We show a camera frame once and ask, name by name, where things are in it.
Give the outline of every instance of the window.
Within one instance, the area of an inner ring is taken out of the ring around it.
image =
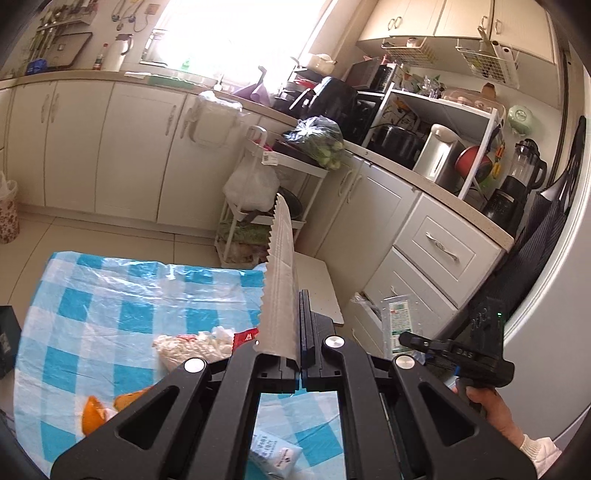
[[[326,0],[171,0],[156,29],[166,30],[158,56],[171,69],[238,86],[267,69],[271,92],[287,79]]]

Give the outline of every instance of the bag of vegetables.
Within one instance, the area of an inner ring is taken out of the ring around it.
[[[295,130],[283,133],[285,140],[308,154],[322,167],[337,170],[345,149],[343,134],[336,122],[325,116],[299,120]]]

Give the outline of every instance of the plastic table cover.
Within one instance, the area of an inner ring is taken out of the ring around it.
[[[89,395],[111,406],[117,395],[162,379],[156,336],[256,326],[263,275],[55,253],[27,313],[15,369],[15,426],[25,451],[49,475],[83,438]],[[263,394],[256,426],[303,448],[291,479],[345,477],[335,393]],[[249,462],[245,478],[266,477]]]

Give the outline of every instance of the black box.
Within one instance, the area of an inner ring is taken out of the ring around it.
[[[14,310],[10,305],[0,306],[0,378],[14,368],[20,339],[21,327]]]

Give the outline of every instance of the wire basket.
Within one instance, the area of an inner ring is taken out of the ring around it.
[[[384,40],[382,42],[382,48],[388,52],[393,61],[413,67],[428,68],[432,67],[437,61],[433,50],[427,42],[427,38],[424,38],[421,44],[416,47],[398,47],[391,44],[388,40]]]
[[[456,46],[456,50],[462,54],[474,76],[514,89],[519,88],[517,58],[513,58],[510,48],[503,48],[501,54],[504,54],[505,58],[476,52],[460,45]]]

